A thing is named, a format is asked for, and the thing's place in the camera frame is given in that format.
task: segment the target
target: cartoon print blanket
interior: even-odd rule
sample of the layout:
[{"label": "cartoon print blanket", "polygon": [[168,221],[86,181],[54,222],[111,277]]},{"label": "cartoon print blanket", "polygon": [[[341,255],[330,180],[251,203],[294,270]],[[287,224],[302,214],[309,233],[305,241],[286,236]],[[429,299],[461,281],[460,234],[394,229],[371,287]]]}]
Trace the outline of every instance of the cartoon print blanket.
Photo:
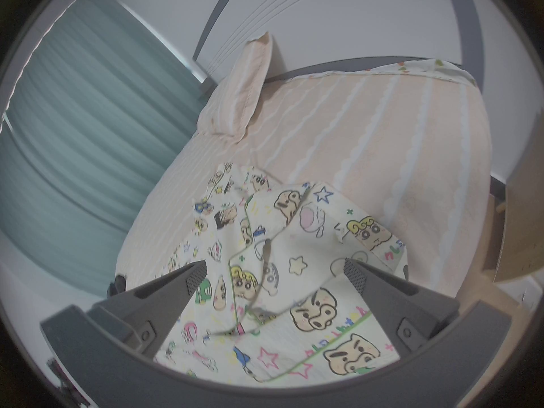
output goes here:
[{"label": "cartoon print blanket", "polygon": [[157,275],[200,260],[208,274],[155,361],[225,384],[288,387],[398,359],[343,264],[407,277],[406,247],[330,185],[280,184],[227,163],[194,210],[193,232]]}]

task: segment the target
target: curtain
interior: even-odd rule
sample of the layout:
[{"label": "curtain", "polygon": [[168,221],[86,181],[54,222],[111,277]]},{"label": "curtain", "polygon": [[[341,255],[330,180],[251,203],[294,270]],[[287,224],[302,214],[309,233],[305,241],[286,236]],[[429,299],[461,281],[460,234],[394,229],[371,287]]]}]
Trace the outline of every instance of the curtain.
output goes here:
[{"label": "curtain", "polygon": [[105,296],[147,195],[196,130],[201,84],[114,0],[77,0],[32,54],[0,133],[0,230]]}]

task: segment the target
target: pillow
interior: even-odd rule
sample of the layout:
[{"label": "pillow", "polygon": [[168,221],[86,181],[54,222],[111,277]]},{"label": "pillow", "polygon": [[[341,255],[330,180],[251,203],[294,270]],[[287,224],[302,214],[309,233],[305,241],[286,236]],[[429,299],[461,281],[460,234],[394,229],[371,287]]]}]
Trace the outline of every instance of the pillow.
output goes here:
[{"label": "pillow", "polygon": [[196,129],[205,134],[227,134],[240,142],[255,112],[266,78],[272,39],[268,32],[249,41],[230,74],[226,76],[202,109]]}]

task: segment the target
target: bed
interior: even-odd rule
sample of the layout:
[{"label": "bed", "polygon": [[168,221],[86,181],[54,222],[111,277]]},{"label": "bed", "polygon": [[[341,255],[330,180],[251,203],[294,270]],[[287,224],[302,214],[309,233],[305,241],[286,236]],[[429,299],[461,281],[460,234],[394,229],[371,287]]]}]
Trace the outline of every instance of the bed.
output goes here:
[{"label": "bed", "polygon": [[[247,58],[242,53],[238,62]],[[262,80],[250,89],[255,106],[240,137],[202,129],[199,118],[147,197],[117,261],[127,289],[168,262],[194,226],[194,204],[209,178],[232,162],[282,183],[330,183],[404,241],[410,281],[455,296],[477,248],[490,186],[490,131],[472,77],[425,60],[263,84],[267,68],[261,59]],[[223,98],[239,93],[224,91]],[[219,101],[212,95],[209,108]]]}]

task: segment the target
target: blanket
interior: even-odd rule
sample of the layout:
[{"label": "blanket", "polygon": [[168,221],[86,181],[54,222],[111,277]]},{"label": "blanket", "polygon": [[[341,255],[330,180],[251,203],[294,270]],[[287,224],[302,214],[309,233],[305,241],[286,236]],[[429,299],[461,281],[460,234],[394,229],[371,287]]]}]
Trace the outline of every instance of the blanket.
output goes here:
[{"label": "blanket", "polygon": [[227,163],[194,215],[157,276],[200,260],[207,276],[156,362],[225,384],[288,387],[399,358],[343,265],[350,257],[407,279],[406,247],[329,184],[281,184]]}]

